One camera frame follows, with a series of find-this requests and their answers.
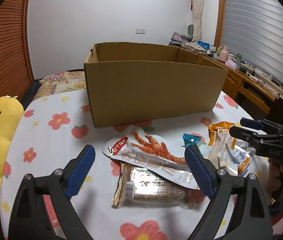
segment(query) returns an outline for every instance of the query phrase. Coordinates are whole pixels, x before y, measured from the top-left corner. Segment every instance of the wall outlet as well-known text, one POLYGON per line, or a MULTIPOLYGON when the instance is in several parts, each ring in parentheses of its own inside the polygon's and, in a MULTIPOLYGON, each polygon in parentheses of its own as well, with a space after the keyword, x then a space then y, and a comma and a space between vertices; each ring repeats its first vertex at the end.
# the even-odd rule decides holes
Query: wall outlet
POLYGON ((146 30, 145 29, 136 29, 136 33, 138 33, 138 34, 146 34, 146 30))

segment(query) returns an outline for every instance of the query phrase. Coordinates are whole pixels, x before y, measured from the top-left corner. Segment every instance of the blue gripper pad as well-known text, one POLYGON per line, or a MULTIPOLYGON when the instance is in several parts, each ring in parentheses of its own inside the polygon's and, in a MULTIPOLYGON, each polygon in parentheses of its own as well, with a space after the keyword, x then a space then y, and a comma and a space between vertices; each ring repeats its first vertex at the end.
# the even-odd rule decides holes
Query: blue gripper pad
POLYGON ((191 170, 203 195, 213 199, 216 195, 216 189, 213 185, 213 178, 208 172, 210 170, 215 174, 215 167, 210 160, 204 159, 197 145, 188 146, 185 149, 185 161, 191 170))
POLYGON ((240 119, 240 125, 244 127, 248 127, 255 130, 263 130, 264 125, 260 121, 255 121, 252 119, 242 118, 240 119))
POLYGON ((76 196, 82 186, 88 172, 95 161, 95 149, 91 145, 86 145, 77 158, 81 158, 74 171, 68 178, 67 190, 65 196, 70 200, 72 196, 76 196))

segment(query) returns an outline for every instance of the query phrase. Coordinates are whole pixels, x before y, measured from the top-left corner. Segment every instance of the bed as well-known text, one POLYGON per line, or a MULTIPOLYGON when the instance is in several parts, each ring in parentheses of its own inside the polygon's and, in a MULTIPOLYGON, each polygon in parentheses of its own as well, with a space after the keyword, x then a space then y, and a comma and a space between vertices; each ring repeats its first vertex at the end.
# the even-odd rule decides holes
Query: bed
POLYGON ((41 87, 34 100, 54 94, 86 89, 84 71, 65 71, 49 75, 40 80, 41 87))

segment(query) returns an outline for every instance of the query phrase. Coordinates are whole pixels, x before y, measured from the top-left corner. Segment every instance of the cardboard box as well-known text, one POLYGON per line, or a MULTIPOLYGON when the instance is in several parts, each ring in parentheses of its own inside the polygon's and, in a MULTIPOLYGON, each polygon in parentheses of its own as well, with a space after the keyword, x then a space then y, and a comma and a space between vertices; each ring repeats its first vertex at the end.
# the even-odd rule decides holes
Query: cardboard box
POLYGON ((95 44, 84 69, 97 128, 210 111, 228 72, 183 48, 130 42, 95 44))

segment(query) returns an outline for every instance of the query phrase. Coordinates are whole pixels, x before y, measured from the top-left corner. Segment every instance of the floral tablecloth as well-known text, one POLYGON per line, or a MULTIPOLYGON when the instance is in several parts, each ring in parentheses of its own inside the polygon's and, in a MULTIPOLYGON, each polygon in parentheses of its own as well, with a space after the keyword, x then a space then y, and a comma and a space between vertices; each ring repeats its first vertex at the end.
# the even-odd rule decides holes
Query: floral tablecloth
MULTIPOLYGON (((221 92, 212 111, 135 125, 180 146, 184 144, 184 133, 200 135, 200 149, 206 152, 210 148, 207 146, 207 126, 210 123, 228 121, 238 124, 242 117, 250 118, 229 96, 221 92)), ((192 210, 179 206, 111 207, 119 166, 107 158, 101 149, 104 143, 126 127, 127 125, 94 128, 86 90, 55 94, 33 101, 17 127, 5 163, 0 194, 4 235, 8 236, 11 209, 24 175, 49 175, 57 168, 64 168, 86 144, 91 144, 96 149, 96 161, 79 194, 71 199, 71 203, 94 239, 187 239, 202 217, 209 203, 208 198, 192 210)), ((270 200, 266 190, 267 171, 267 159, 254 155, 246 174, 253 172, 257 175, 266 198, 270 200)), ((233 208, 234 196, 231 196, 216 237, 225 233, 233 208)), ((57 234, 62 236, 58 220, 53 220, 52 225, 57 234)))

